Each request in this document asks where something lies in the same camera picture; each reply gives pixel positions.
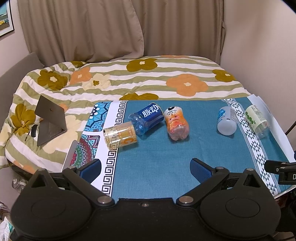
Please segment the framed wall picture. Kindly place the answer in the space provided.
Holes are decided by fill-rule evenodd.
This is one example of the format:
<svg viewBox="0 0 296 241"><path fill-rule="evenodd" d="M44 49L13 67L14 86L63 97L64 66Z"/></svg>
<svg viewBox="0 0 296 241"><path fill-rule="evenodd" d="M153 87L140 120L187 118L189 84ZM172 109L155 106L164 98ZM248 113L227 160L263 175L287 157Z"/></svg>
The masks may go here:
<svg viewBox="0 0 296 241"><path fill-rule="evenodd" d="M0 12L0 37L15 30L11 13L11 1L5 1L1 5Z"/></svg>

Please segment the grey bed headboard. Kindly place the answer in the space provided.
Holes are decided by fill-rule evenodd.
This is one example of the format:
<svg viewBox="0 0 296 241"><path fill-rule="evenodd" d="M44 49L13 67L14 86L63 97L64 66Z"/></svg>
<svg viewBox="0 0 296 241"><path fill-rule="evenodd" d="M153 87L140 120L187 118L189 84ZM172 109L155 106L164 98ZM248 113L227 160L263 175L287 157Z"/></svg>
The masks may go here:
<svg viewBox="0 0 296 241"><path fill-rule="evenodd" d="M30 53L28 56L18 61L13 67L1 76L0 85L0 124L1 128L8 116L10 106L13 101L13 94L16 92L22 79L27 73L44 68L36 53Z"/></svg>

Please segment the blue labelled plastic cup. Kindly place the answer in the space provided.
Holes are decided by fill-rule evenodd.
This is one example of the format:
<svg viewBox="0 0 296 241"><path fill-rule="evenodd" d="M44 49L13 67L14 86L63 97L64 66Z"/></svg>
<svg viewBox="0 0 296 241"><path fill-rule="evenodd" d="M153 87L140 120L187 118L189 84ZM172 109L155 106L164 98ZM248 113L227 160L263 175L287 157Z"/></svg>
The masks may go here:
<svg viewBox="0 0 296 241"><path fill-rule="evenodd" d="M138 136L143 136L148 130L164 120L164 113L161 107L152 102L145 108L128 116Z"/></svg>

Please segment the floral striped quilt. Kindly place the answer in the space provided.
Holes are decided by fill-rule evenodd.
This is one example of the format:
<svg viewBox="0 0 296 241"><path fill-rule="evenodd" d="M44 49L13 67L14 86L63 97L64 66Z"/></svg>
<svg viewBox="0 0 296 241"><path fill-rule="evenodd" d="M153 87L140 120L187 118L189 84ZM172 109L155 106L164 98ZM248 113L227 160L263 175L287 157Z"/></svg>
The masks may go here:
<svg viewBox="0 0 296 241"><path fill-rule="evenodd" d="M113 100L214 100L246 97L249 92L229 72L205 57L145 56L100 63L62 62L28 72L9 101L1 127L1 168L16 165L29 173L62 169L79 140L93 106ZM40 122L40 96L62 107L67 131L43 146L30 137Z"/></svg>

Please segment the orange labelled plastic cup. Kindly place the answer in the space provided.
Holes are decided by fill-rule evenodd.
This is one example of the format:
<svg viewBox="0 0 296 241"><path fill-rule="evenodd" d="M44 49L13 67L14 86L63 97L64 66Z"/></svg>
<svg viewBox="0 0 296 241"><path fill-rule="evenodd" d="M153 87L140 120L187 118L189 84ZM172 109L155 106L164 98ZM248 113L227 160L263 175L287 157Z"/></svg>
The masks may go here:
<svg viewBox="0 0 296 241"><path fill-rule="evenodd" d="M172 140L178 141L187 138L190 128L180 107L170 106L165 110L164 117L167 132Z"/></svg>

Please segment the teal patterned tablecloth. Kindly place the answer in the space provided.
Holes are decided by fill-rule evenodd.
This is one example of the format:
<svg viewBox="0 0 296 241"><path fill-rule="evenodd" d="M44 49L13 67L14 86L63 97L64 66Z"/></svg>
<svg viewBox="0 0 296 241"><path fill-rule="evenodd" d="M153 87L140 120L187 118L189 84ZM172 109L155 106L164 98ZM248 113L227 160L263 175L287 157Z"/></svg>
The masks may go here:
<svg viewBox="0 0 296 241"><path fill-rule="evenodd" d="M159 100L162 110L178 106L189 123L186 139L174 141L165 122L138 137L137 142L117 150L107 148L103 129L127 121L130 114L148 106L148 101L103 101L93 106L78 142L71 164L81 167L93 159L101 162L101 173L92 185L113 199L178 198L198 185L190 172L190 161L198 158L206 164L223 166L231 172L253 168L275 197L291 189L279 185L278 176L265 172L266 160L293 162L288 141L280 143L284 133L277 123L264 138L258 138L248 125L245 110L254 96L222 100ZM230 106L236 111L237 129L224 136L217 130L219 109Z"/></svg>

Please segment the black computer mouse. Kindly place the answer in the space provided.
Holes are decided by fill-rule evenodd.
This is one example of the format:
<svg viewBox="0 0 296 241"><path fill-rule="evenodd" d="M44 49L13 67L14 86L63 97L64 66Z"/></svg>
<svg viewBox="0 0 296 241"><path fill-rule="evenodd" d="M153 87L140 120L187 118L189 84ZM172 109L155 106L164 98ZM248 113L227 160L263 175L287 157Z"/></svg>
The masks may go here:
<svg viewBox="0 0 296 241"><path fill-rule="evenodd" d="M36 137L37 128L38 128L37 124L32 126L32 128L31 128L31 137L33 137L33 138Z"/></svg>

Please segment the beige curtain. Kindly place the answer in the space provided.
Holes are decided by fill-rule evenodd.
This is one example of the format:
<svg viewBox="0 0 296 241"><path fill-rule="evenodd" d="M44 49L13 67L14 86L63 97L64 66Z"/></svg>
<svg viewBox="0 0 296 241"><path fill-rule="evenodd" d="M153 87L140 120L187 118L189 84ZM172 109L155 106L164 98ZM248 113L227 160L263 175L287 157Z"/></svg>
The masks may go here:
<svg viewBox="0 0 296 241"><path fill-rule="evenodd" d="M27 48L46 65L156 55L220 61L223 1L18 1Z"/></svg>

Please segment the yellow orange labelled cup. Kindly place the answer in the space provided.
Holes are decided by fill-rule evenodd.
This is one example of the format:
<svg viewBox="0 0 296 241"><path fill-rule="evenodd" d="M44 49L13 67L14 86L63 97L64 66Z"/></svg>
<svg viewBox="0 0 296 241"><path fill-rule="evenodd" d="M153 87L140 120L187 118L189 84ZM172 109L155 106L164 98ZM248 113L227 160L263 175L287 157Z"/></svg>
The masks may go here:
<svg viewBox="0 0 296 241"><path fill-rule="evenodd" d="M137 142L137 135L131 121L103 129L103 136L109 150Z"/></svg>

